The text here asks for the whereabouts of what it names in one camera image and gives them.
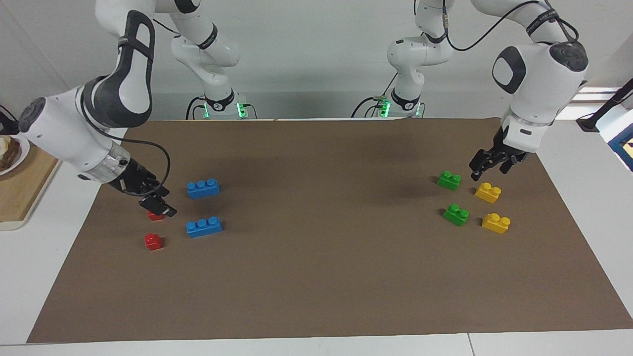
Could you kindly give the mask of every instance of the toy block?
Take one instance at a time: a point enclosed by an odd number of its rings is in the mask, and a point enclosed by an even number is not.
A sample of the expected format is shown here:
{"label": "toy block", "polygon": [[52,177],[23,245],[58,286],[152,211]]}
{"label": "toy block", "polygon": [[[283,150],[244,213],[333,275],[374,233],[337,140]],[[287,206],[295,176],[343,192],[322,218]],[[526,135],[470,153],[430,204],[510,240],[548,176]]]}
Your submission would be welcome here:
{"label": "toy block", "polygon": [[187,223],[187,235],[189,235],[190,238],[199,238],[221,231],[222,223],[220,219],[215,216],[210,217],[208,220],[200,219],[198,222],[190,221]]}
{"label": "toy block", "polygon": [[152,221],[159,221],[159,220],[163,220],[165,218],[165,216],[163,214],[161,215],[156,215],[153,212],[148,211],[147,212],[147,217],[149,217],[150,220]]}
{"label": "toy block", "polygon": [[163,248],[163,239],[157,234],[147,234],[145,235],[145,246],[152,251],[160,250]]}
{"label": "toy block", "polygon": [[437,185],[440,187],[444,187],[448,190],[456,191],[460,186],[461,176],[458,174],[452,174],[449,171],[442,172],[439,176],[439,180],[437,181]]}
{"label": "toy block", "polygon": [[502,234],[508,230],[510,224],[511,221],[507,217],[500,217],[499,214],[492,213],[486,215],[486,218],[484,219],[481,226],[490,231]]}
{"label": "toy block", "polygon": [[492,204],[501,196],[501,188],[493,187],[490,183],[482,183],[475,196]]}
{"label": "toy block", "polygon": [[200,199],[205,196],[220,194],[220,186],[218,185],[218,181],[213,178],[207,180],[206,182],[191,182],[187,184],[187,194],[191,199]]}
{"label": "toy block", "polygon": [[457,204],[451,204],[444,212],[444,218],[457,226],[463,226],[468,220],[470,213],[468,210],[462,210]]}

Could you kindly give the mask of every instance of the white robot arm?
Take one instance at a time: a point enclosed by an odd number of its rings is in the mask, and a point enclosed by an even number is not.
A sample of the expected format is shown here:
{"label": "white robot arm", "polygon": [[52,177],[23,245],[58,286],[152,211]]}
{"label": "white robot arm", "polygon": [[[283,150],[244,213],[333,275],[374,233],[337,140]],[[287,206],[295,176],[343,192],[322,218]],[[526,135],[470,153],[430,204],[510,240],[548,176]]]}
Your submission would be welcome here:
{"label": "white robot arm", "polygon": [[172,53],[200,79],[206,104],[213,115],[241,117],[239,95],[223,70],[239,62],[238,45],[205,19],[202,4],[193,12],[173,12],[170,16],[181,34],[172,40]]}
{"label": "white robot arm", "polygon": [[[547,0],[471,0],[487,15],[522,25],[532,44],[504,49],[493,66],[495,82],[512,94],[510,108],[501,119],[493,147],[480,150],[470,163],[472,178],[502,163],[507,173],[536,152],[545,130],[581,85],[588,66],[586,52],[563,29],[564,22]],[[389,46],[389,63],[398,71],[392,108],[412,116],[419,102],[424,76],[419,68],[448,61],[455,47],[448,36],[448,11],[454,0],[421,0],[416,23],[421,37],[410,37]]]}
{"label": "white robot arm", "polygon": [[[482,13],[504,16],[520,6],[520,0],[471,0]],[[487,169],[501,164],[506,174],[535,153],[558,112],[579,90],[589,60],[578,33],[570,37],[564,22],[548,1],[532,1],[507,17],[522,25],[532,44],[510,46],[497,57],[492,77],[499,87],[512,94],[509,109],[491,149],[479,150],[470,162],[471,177],[477,181]]]}
{"label": "white robot arm", "polygon": [[[446,1],[446,9],[454,0]],[[387,59],[398,71],[396,85],[391,92],[391,112],[410,117],[420,102],[424,74],[420,67],[445,63],[453,56],[453,48],[444,40],[442,0],[421,0],[415,23],[422,31],[418,37],[396,40],[389,45]]]}
{"label": "white robot arm", "polygon": [[[199,1],[195,0],[97,0],[99,23],[119,38],[115,70],[62,94],[36,99],[20,117],[20,132],[44,151],[71,163],[81,173],[80,178],[138,196],[139,204],[156,215],[175,215],[176,209],[163,199],[169,194],[163,187],[170,166],[166,151],[152,144],[163,150],[168,161],[165,178],[158,181],[112,141],[115,137],[107,130],[137,127],[149,118],[155,42],[151,18],[155,13],[171,13],[183,36],[199,44],[198,53],[215,53],[218,65],[237,63],[233,47],[226,45],[228,40],[198,11]],[[199,64],[190,62],[189,67],[203,65],[200,59]],[[217,87],[212,82],[209,91],[213,94],[208,95],[218,95]]]}

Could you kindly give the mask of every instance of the bread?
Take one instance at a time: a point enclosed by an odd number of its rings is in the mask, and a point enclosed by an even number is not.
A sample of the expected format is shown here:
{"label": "bread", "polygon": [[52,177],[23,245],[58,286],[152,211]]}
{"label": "bread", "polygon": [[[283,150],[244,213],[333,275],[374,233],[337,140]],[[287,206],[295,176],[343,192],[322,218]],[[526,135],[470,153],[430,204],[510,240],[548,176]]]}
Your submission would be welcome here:
{"label": "bread", "polygon": [[9,136],[0,136],[0,172],[9,169],[18,156],[20,143]]}

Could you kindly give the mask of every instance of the wooden cutting board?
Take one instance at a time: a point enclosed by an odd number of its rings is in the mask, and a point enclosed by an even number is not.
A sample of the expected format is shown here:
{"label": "wooden cutting board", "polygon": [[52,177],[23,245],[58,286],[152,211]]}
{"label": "wooden cutting board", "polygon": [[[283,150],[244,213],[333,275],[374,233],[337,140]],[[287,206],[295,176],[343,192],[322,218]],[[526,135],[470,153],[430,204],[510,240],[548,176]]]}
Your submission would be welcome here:
{"label": "wooden cutting board", "polygon": [[0,231],[21,227],[57,166],[57,158],[31,145],[16,169],[0,176]]}

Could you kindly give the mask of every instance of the blue lego brick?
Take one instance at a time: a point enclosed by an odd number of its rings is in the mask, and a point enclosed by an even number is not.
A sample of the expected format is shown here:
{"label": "blue lego brick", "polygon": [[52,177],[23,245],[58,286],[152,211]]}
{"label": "blue lego brick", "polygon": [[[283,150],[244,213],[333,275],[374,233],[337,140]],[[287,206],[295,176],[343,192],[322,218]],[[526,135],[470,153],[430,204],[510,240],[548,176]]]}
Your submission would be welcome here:
{"label": "blue lego brick", "polygon": [[220,219],[210,217],[208,220],[200,219],[198,222],[190,221],[187,223],[187,235],[190,238],[199,238],[211,234],[217,234],[222,231],[222,223]]}
{"label": "blue lego brick", "polygon": [[187,194],[191,199],[200,199],[205,196],[220,194],[220,186],[218,181],[211,178],[208,181],[199,181],[198,183],[187,184]]}

